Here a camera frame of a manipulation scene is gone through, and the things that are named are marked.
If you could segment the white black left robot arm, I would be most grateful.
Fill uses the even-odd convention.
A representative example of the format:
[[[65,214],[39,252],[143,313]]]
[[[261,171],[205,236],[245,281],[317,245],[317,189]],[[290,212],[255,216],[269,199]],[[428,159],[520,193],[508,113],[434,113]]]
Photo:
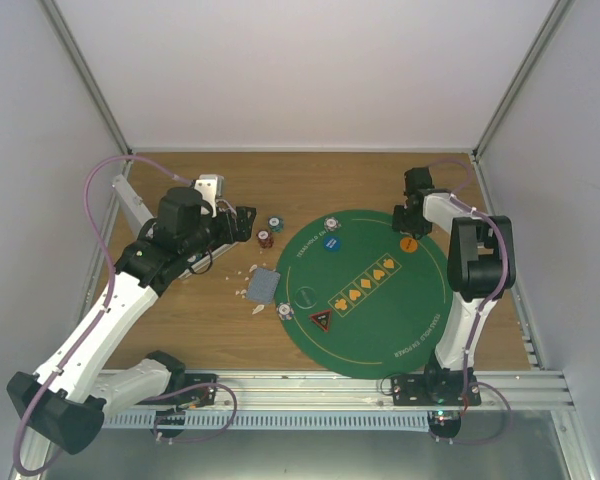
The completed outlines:
[[[32,374],[17,372],[8,395],[25,426],[75,455],[104,421],[142,402],[173,404],[186,391],[185,366],[155,351],[138,365],[101,382],[98,376],[136,321],[198,257],[251,238],[257,211],[220,210],[216,196],[174,187],[155,217],[141,227],[114,265],[114,275],[70,337]]]

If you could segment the blue small blind button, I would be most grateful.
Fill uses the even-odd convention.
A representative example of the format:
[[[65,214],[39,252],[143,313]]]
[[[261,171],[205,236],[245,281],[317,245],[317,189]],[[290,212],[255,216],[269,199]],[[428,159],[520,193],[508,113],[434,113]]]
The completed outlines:
[[[338,252],[341,249],[341,239],[336,235],[328,235],[323,240],[323,247],[328,252]]]

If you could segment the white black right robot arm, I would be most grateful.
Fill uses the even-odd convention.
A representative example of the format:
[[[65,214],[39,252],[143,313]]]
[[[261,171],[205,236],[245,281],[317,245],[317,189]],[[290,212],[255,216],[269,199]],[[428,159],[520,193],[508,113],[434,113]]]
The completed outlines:
[[[434,226],[450,235],[447,282],[453,292],[444,333],[420,375],[424,396],[436,405],[467,398],[475,350],[489,314],[516,281],[513,227],[434,186],[430,169],[404,174],[406,197],[394,207],[392,228],[420,240]]]

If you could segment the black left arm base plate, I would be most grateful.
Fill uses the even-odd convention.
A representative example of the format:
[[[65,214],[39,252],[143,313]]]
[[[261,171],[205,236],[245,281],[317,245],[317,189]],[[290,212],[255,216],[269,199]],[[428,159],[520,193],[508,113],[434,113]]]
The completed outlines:
[[[166,390],[157,397],[144,399],[139,405],[206,406],[214,403],[218,375],[184,372],[173,375]]]

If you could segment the clear round dealer button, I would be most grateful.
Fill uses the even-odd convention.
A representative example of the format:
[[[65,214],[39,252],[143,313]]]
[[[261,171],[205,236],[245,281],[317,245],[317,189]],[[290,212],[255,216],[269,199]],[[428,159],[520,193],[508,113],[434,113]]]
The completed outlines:
[[[316,291],[311,287],[302,286],[295,292],[294,301],[300,309],[312,309],[317,304]]]

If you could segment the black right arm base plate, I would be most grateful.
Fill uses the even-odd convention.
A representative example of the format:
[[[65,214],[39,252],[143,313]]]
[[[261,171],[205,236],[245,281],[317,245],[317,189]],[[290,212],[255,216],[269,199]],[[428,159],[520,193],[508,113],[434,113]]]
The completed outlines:
[[[450,376],[432,379],[424,374],[399,374],[390,377],[391,396],[395,406],[461,407],[465,401],[469,406],[482,404],[480,390],[466,392],[461,371]]]

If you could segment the black red triangular all-in button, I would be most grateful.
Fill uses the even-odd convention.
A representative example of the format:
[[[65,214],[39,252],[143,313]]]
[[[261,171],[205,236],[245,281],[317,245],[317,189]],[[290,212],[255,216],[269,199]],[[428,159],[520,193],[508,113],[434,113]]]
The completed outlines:
[[[331,329],[332,310],[326,309],[309,315],[311,322],[321,331],[327,333]]]

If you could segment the blue orange 10 chip stack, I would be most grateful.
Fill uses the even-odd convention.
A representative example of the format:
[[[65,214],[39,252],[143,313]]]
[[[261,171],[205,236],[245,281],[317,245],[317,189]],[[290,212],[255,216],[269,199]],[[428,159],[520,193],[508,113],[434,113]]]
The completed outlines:
[[[330,217],[326,217],[324,219],[324,229],[327,232],[335,232],[335,231],[339,230],[340,228],[341,228],[341,223],[336,217],[330,216]]]

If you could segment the orange big blind button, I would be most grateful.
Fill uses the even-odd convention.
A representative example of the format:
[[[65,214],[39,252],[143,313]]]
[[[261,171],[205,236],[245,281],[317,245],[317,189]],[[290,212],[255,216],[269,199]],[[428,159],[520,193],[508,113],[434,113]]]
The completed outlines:
[[[399,246],[405,253],[415,253],[419,247],[419,243],[416,239],[405,236],[400,240]]]

